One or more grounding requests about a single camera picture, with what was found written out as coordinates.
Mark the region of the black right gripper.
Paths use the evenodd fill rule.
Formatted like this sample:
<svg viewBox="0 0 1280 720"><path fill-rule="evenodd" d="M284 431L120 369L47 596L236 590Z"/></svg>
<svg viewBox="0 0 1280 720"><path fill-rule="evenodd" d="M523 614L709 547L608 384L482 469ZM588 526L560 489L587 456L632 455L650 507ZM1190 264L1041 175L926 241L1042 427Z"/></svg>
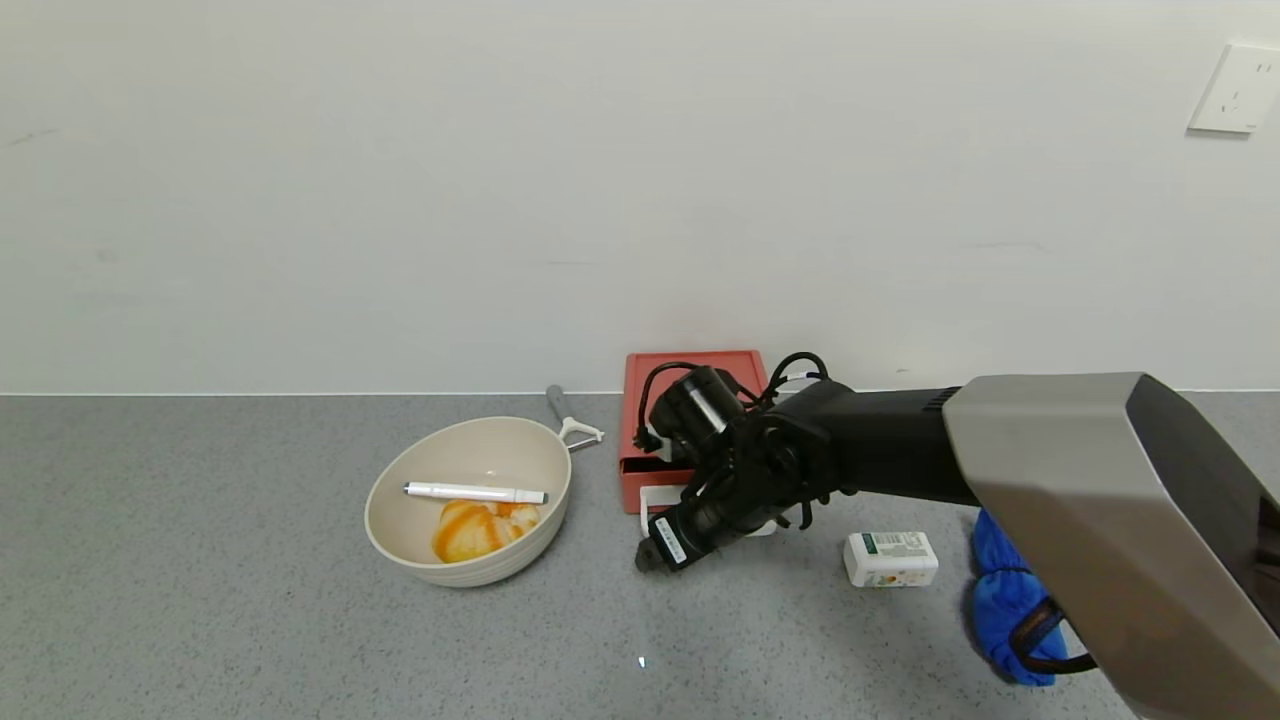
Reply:
<svg viewBox="0 0 1280 720"><path fill-rule="evenodd" d="M746 534L746 493L736 487L700 495L685 486L658 486L646 491L646 503L660 506L646 516L646 538L640 539L634 565L640 573L680 571L737 542Z"/></svg>

